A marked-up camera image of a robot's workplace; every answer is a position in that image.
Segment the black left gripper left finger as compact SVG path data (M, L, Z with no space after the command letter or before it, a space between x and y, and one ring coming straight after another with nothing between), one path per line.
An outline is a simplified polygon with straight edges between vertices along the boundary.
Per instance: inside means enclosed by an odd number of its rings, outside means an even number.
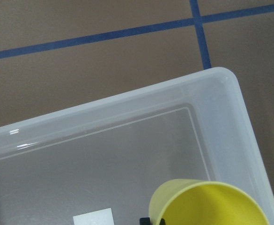
M149 217L142 217L139 219L139 225L151 225Z

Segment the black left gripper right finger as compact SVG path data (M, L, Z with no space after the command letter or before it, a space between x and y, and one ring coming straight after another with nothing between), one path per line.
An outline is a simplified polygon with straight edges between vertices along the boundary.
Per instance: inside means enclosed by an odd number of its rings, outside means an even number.
M161 218L161 219L160 219L159 225L166 225L164 218Z

